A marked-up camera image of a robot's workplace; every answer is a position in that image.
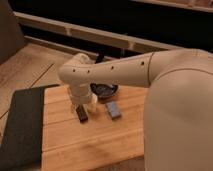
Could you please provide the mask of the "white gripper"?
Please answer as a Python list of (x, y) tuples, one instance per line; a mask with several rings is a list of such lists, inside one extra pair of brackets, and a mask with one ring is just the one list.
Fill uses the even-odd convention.
[(88, 84), (70, 85), (68, 88), (71, 103), (71, 112), (76, 111), (76, 104), (87, 104), (86, 108), (89, 112), (95, 112), (98, 103), (98, 97), (92, 96), (90, 86)]

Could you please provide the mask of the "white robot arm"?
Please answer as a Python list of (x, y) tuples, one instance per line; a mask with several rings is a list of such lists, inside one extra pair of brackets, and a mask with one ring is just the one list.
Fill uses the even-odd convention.
[(175, 49), (94, 64), (79, 53), (59, 78), (76, 104), (91, 101), (89, 85), (146, 87), (146, 171), (213, 171), (213, 53)]

